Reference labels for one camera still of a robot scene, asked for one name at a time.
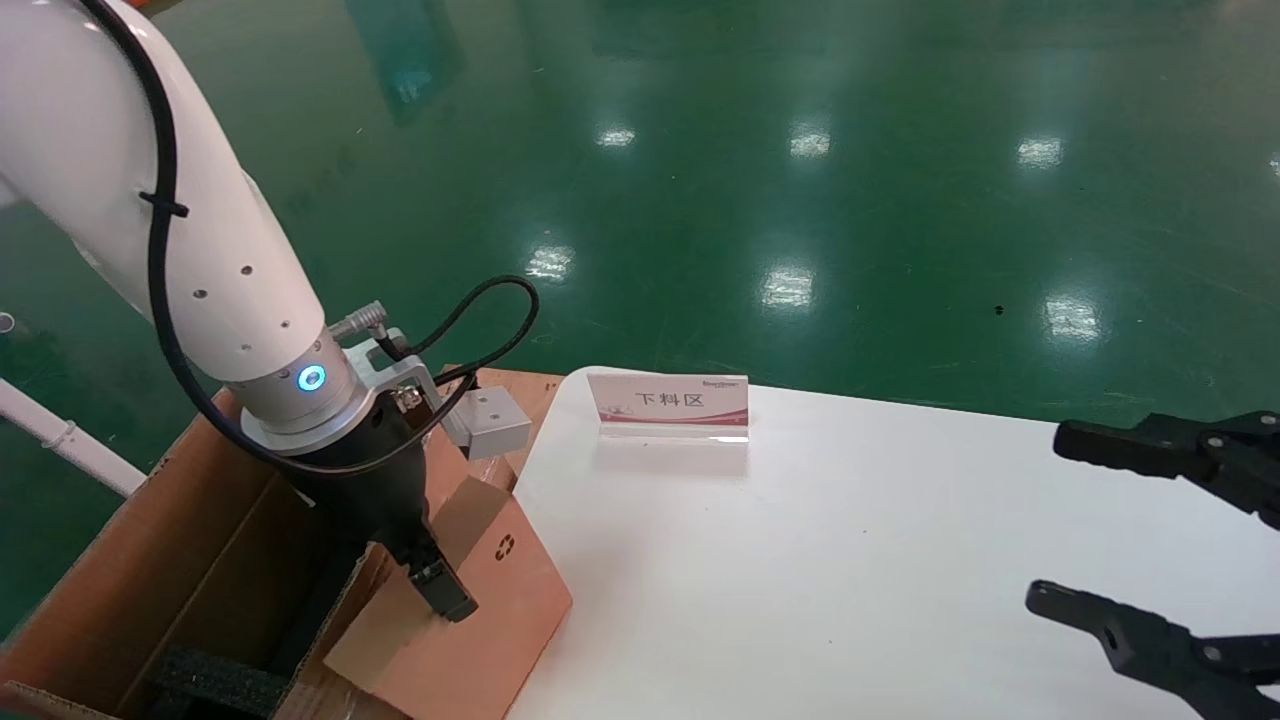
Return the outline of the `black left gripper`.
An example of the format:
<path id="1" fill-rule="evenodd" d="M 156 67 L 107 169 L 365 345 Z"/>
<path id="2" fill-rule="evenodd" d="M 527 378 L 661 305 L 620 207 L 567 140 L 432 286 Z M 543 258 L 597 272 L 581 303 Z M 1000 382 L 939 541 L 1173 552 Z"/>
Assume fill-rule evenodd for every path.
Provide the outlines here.
<path id="1" fill-rule="evenodd" d="M 383 464 L 351 477 L 287 475 L 296 489 L 329 514 L 343 536 L 378 542 L 406 565 L 410 582 L 433 612 L 448 623 L 461 623 L 479 605 L 428 529 L 422 445 L 417 441 L 401 447 L 412 434 L 393 397 L 379 395 L 369 415 L 348 434 L 298 461 L 346 468 L 384 457 Z"/>

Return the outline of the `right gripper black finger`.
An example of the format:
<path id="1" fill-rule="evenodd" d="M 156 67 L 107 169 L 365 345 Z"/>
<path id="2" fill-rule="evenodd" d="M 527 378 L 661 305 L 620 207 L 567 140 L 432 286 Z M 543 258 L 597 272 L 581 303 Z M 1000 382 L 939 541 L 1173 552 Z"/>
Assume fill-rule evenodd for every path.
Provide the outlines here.
<path id="1" fill-rule="evenodd" d="M 1166 618 L 1047 580 L 1032 582 L 1027 610 L 1093 635 L 1120 676 L 1167 692 L 1202 719 L 1276 719 L 1265 685 L 1279 679 L 1279 637 L 1198 637 Z"/>
<path id="2" fill-rule="evenodd" d="M 1151 414 L 1132 428 L 1068 420 L 1053 452 L 1066 460 L 1187 479 L 1236 510 L 1279 528 L 1279 419 L 1257 411 L 1219 421 Z"/>

